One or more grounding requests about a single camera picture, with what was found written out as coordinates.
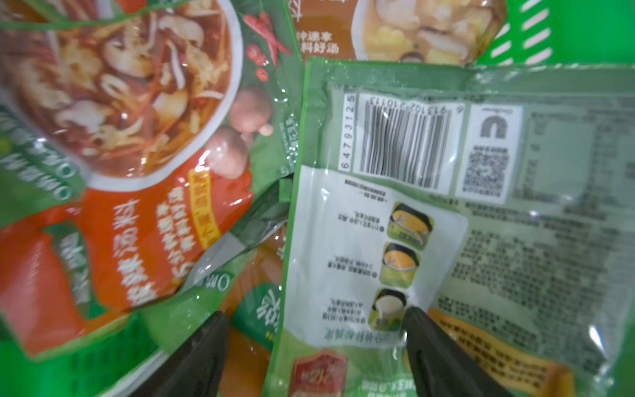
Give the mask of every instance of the yellow soup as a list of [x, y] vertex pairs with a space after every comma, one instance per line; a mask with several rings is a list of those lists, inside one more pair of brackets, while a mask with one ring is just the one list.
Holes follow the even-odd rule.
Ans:
[[424, 234], [430, 231], [423, 220], [409, 212], [397, 210], [392, 214], [392, 216], [394, 217], [395, 222], [409, 230]]
[[401, 251], [386, 252], [384, 260], [393, 269], [406, 270], [416, 266], [415, 261], [407, 253]]

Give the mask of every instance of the red chili pepper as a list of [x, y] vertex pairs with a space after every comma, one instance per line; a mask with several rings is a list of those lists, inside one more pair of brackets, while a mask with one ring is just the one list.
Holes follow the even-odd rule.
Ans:
[[254, 32], [259, 34], [263, 39], [267, 40], [267, 42], [276, 46], [276, 48], [283, 53], [291, 55], [291, 51], [287, 50], [286, 47], [276, 39], [276, 35], [267, 28], [263, 21], [253, 15], [245, 15], [243, 17], [243, 21], [247, 26], [252, 28]]
[[[261, 12], [260, 20], [265, 24], [265, 26], [271, 30], [274, 34], [274, 24], [271, 22], [271, 16], [269, 13]], [[274, 61], [274, 67], [277, 67], [277, 48], [273, 44], [267, 42], [267, 46], [269, 47], [269, 53], [271, 54], [271, 59]]]
[[244, 49], [244, 54], [247, 55], [247, 58], [251, 59], [252, 61], [256, 62], [256, 59], [262, 55], [262, 52], [260, 51], [260, 47], [258, 47], [255, 44], [249, 44], [245, 49]]
[[262, 81], [268, 81], [269, 80], [269, 73], [267, 73], [267, 71], [261, 67], [259, 67], [258, 69], [256, 69], [256, 76], [258, 76], [258, 78]]

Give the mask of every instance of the red badge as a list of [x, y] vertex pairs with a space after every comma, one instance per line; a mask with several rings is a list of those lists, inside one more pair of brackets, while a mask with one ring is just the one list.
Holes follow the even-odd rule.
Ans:
[[342, 396], [346, 387], [347, 368], [347, 358], [330, 350], [299, 358], [293, 363], [289, 396]]

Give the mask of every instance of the plastic food bag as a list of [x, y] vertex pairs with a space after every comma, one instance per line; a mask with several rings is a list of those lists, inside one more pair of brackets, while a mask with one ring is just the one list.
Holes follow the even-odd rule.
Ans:
[[[70, 290], [76, 305], [116, 313], [173, 294], [252, 199], [293, 171], [302, 63], [291, 32], [282, 1], [0, 24], [0, 227], [25, 252], [52, 244], [3, 269], [23, 274], [3, 280], [0, 313], [19, 307], [26, 324], [9, 316], [9, 328], [29, 354], [90, 332], [36, 326], [66, 310], [54, 308]], [[61, 215], [30, 218], [49, 209]], [[30, 229], [11, 236], [18, 221]], [[66, 268], [57, 292], [15, 302], [45, 266]], [[49, 342], [29, 348], [31, 337]]]
[[507, 18], [505, 0], [291, 0], [305, 57], [464, 65]]
[[[183, 291], [142, 310], [150, 333], [175, 351], [214, 311], [231, 319], [229, 350], [219, 392], [260, 396], [278, 327], [288, 203], [274, 186], [230, 233], [197, 263]], [[231, 259], [218, 267], [225, 253]]]
[[634, 76], [310, 58], [264, 395], [415, 396], [410, 306], [517, 395], [604, 395], [635, 281]]

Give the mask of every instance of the barcode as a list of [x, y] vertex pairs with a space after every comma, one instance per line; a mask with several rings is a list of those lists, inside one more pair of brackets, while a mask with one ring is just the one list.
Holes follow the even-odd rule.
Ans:
[[424, 104], [360, 95], [355, 171], [449, 192], [462, 104]]

